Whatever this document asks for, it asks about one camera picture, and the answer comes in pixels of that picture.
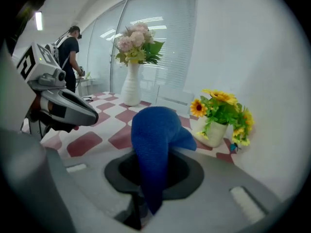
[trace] checkered tablecloth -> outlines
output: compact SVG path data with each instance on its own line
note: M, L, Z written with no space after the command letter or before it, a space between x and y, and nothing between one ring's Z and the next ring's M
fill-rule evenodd
M92 97L93 101L89 104L98 112L98 122L92 126L79 127L79 130L72 130L70 133L50 130L41 141L43 146L56 149L63 159L121 150L132 146L132 118L140 110L149 107L151 104L142 101L138 106L128 107L123 103L120 95L110 92L98 93L90 97ZM182 125L191 131L198 118L177 114ZM29 132L27 121L25 121L22 130ZM214 149L203 145L197 140L195 141L197 142L197 152L233 163L231 155L235 154L235 152L230 152L231 143L229 139L224 138L223 143Z

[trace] vase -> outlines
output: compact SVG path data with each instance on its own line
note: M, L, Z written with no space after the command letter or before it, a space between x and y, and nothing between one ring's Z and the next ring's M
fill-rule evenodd
M198 132L202 132L202 130L204 129L206 125L206 119L207 117L204 116L204 117L200 117L196 121L192 129L192 135L194 138L196 138L198 141L200 141L204 145L212 147L212 148L216 148L219 145L221 145L221 143L223 142L223 138L224 138L225 132L227 131L228 125L223 125L217 122L212 122L210 124L210 128L207 131L208 139L206 139L203 136L197 134Z
M121 90L123 102L127 106L138 105L141 101L140 85L138 81L139 66L140 64L129 63L127 67L126 79Z

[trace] blue cloth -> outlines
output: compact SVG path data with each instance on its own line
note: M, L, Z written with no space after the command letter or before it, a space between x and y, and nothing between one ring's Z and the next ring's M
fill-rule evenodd
M166 188L169 148L196 150L196 143L182 127L178 115L166 107L149 107L137 113L131 137L138 156L141 189L154 214L162 204L162 191Z

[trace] chair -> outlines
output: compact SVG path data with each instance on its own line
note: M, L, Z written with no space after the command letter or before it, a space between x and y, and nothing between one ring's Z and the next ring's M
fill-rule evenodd
M193 93L173 89L166 85L157 86L158 92L154 106L165 106L176 112L189 114L190 105L194 99Z

